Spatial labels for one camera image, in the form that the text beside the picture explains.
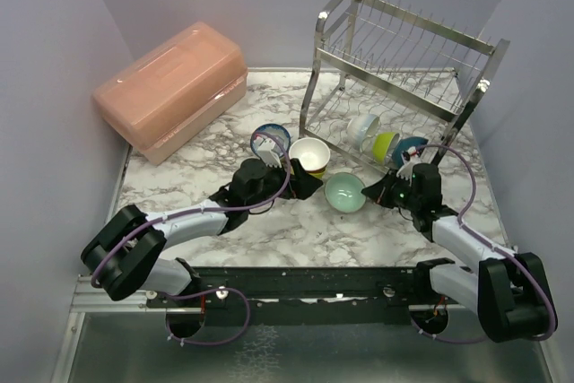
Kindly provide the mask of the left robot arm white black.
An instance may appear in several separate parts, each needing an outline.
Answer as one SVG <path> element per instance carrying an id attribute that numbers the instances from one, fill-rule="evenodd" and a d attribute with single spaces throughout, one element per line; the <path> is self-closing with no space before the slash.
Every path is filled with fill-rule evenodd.
<path id="1" fill-rule="evenodd" d="M 253 209 L 278 198 L 306 200 L 322 185 L 296 159 L 287 168 L 246 159 L 229 184 L 197 205 L 164 213 L 123 207 L 83 249 L 81 260 L 92 274 L 93 286 L 112 300 L 145 289 L 165 292 L 185 307 L 197 298 L 199 276 L 182 258 L 162 259 L 164 249 L 234 231 Z"/>

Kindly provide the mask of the lime green white bowl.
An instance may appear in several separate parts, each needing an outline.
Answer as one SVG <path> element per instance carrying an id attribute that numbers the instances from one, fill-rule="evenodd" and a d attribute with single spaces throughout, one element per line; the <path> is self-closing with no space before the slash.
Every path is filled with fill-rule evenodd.
<path id="1" fill-rule="evenodd" d="M 400 134 L 397 132 L 384 132 L 375 136 L 371 152 L 375 161 L 385 164 L 392 151 L 394 151 Z"/>

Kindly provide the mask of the mint green brown-rimmed bowl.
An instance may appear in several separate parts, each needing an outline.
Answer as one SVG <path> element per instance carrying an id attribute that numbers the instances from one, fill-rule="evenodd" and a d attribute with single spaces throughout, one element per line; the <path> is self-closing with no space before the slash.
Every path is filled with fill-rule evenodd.
<path id="1" fill-rule="evenodd" d="M 340 213 L 355 213 L 366 202 L 366 196 L 361 192 L 364 188 L 364 183 L 355 175 L 339 172 L 325 184 L 326 200 Z"/>

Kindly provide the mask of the stainless steel dish rack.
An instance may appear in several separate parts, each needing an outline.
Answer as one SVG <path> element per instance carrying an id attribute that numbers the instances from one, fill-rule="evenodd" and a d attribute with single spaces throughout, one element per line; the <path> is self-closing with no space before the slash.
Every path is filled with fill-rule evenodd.
<path id="1" fill-rule="evenodd" d="M 451 146 L 488 91 L 509 41 L 483 41 L 388 0 L 329 0 L 315 24 L 299 132 L 384 171 L 346 132 L 361 115 L 379 132 Z"/>

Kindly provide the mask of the dark teal beige bowl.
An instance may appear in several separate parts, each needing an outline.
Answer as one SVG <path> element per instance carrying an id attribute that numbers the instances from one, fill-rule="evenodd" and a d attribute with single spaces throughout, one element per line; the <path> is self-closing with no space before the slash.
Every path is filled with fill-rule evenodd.
<path id="1" fill-rule="evenodd" d="M 402 154 L 409 150 L 411 147 L 420 147 L 426 145 L 429 140 L 425 137 L 420 136 L 410 136 L 401 139 L 396 145 L 394 151 L 392 152 L 392 162 L 397 168 L 401 168 L 404 164 L 402 159 Z"/>

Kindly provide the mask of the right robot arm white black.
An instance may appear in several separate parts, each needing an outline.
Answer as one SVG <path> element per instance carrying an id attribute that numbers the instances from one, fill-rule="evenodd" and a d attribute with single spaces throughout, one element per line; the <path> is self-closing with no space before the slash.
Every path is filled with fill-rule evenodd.
<path id="1" fill-rule="evenodd" d="M 409 212 L 425 239 L 455 256 L 417 264 L 412 292 L 418 301 L 432 303 L 440 296 L 454 300 L 475 313 L 496 343 L 544 338 L 556 330 L 541 259 L 502 247 L 463 224 L 458 212 L 443 202 L 436 165 L 418 163 L 405 177 L 391 170 L 361 192 L 381 207 Z"/>

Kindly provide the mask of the white orange bowl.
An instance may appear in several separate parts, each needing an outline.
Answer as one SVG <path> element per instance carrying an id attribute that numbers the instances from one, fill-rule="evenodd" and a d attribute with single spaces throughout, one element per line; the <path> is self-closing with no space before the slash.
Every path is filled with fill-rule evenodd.
<path id="1" fill-rule="evenodd" d="M 291 159 L 297 159 L 305 171 L 319 172 L 329 163 L 331 151 L 322 140 L 303 137 L 291 145 L 289 156 Z"/>

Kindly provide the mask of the white grey bottom bowl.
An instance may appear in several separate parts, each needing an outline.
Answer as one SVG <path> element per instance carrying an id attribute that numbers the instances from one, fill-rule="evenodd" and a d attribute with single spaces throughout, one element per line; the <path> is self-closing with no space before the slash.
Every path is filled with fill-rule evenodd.
<path id="1" fill-rule="evenodd" d="M 362 114 L 351 119 L 346 127 L 346 141 L 356 151 L 374 136 L 379 127 L 379 117 L 375 114 Z"/>

